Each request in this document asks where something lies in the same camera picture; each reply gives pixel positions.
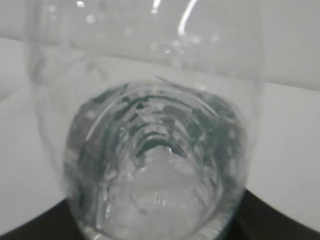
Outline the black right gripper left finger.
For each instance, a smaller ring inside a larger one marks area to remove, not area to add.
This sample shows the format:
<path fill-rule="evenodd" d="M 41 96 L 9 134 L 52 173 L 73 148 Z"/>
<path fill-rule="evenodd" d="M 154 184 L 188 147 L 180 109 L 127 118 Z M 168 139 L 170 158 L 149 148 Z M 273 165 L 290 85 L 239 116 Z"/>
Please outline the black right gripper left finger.
<path fill-rule="evenodd" d="M 0 240 L 83 240 L 70 207 L 62 200 L 43 214 L 0 236 Z"/>

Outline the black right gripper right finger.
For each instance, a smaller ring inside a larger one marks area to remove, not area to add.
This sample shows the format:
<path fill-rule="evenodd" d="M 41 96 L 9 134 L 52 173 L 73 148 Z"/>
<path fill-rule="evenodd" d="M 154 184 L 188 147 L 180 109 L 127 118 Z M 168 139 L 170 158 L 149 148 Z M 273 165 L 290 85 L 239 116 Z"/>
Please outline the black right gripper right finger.
<path fill-rule="evenodd" d="M 319 240 L 320 233 L 277 211 L 249 190 L 231 225 L 232 240 Z"/>

